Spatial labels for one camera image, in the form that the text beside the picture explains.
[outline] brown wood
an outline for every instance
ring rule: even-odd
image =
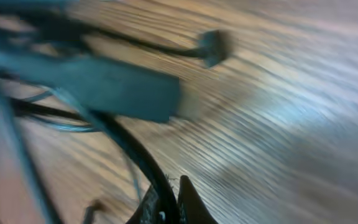
[[[92,40],[200,92],[203,117],[194,123],[120,118],[176,192],[188,175],[219,223],[358,223],[358,0],[89,0],[71,15],[171,46],[192,47],[210,29],[231,34],[232,57],[211,70]],[[129,172],[102,134],[23,124],[67,223],[79,223],[95,198],[108,207],[97,223],[133,214]],[[1,223],[42,223],[6,148],[0,142]]]

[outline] wood grain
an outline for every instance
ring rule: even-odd
[[[219,223],[358,223],[358,1],[88,0],[70,15],[177,47],[195,46],[206,30],[230,33],[233,55],[211,70],[89,38],[101,54],[172,73],[199,91],[197,122],[120,121],[170,177],[190,176]],[[135,191],[113,143],[22,124],[67,223],[79,223],[94,198],[109,209],[97,223],[132,215]],[[2,154],[1,223],[42,223]]]

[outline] wooden surface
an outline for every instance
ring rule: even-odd
[[[199,91],[197,122],[120,118],[174,191],[189,175],[219,223],[358,223],[358,0],[89,0],[71,15],[177,47],[206,30],[230,33],[233,55],[211,70],[91,40]],[[132,215],[131,178],[106,137],[22,124],[66,223],[79,223],[94,198],[108,207],[97,223]],[[43,223],[2,141],[0,152],[1,223]]]

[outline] blurry background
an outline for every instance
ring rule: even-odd
[[[101,54],[199,91],[197,122],[119,119],[176,193],[177,178],[189,175],[219,223],[358,223],[358,0],[81,0],[68,13],[176,47],[195,46],[206,30],[230,33],[233,55],[211,70],[89,38]],[[21,123],[66,223],[80,223],[95,198],[108,207],[96,223],[125,223],[134,213],[132,179],[114,143]],[[43,223],[4,138],[0,128],[0,221]]]

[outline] wooden floor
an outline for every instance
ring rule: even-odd
[[[189,175],[219,223],[358,223],[358,0],[89,0],[71,15],[177,47],[195,46],[206,30],[230,33],[233,55],[211,70],[91,40],[199,91],[197,122],[120,118],[174,191]],[[108,207],[97,223],[132,215],[132,180],[106,137],[22,124],[66,223],[80,223],[94,198]],[[0,152],[1,223],[43,223],[1,140]]]

